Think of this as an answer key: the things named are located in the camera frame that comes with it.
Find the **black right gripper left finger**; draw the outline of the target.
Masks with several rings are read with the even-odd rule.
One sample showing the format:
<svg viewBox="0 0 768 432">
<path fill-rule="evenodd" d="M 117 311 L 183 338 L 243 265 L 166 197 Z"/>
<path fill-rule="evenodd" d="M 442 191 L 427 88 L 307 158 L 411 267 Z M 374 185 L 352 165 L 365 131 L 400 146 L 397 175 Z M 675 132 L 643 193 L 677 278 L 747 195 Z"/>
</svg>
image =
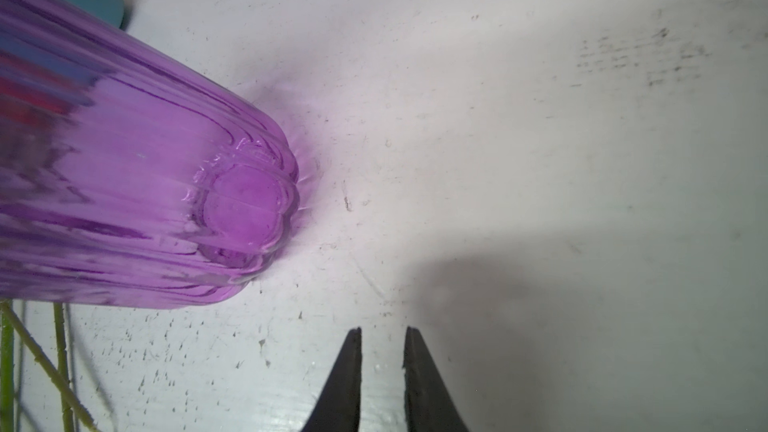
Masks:
<svg viewBox="0 0 768 432">
<path fill-rule="evenodd" d="M 362 331 L 351 329 L 342 344 L 302 432 L 357 432 L 362 384 Z"/>
</svg>

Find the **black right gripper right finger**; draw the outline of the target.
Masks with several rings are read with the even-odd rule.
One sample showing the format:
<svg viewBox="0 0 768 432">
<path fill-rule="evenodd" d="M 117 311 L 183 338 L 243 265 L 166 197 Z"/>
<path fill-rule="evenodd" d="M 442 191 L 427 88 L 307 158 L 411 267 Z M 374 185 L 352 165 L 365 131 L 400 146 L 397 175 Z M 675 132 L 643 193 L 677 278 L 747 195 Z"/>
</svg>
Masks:
<svg viewBox="0 0 768 432">
<path fill-rule="evenodd" d="M 468 432 L 432 358 L 415 327 L 405 333 L 403 369 L 404 410 L 410 432 Z"/>
</svg>

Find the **blue purple glass vase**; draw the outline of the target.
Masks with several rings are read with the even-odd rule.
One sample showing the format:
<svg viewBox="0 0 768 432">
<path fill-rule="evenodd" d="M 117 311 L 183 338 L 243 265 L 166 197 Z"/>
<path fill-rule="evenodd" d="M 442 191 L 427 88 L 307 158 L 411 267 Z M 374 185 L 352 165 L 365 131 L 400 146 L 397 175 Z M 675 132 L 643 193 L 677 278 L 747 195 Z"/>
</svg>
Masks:
<svg viewBox="0 0 768 432">
<path fill-rule="evenodd" d="M 290 237 L 299 167 L 268 115 L 61 0 L 1 0 L 1 295 L 223 301 Z"/>
</svg>

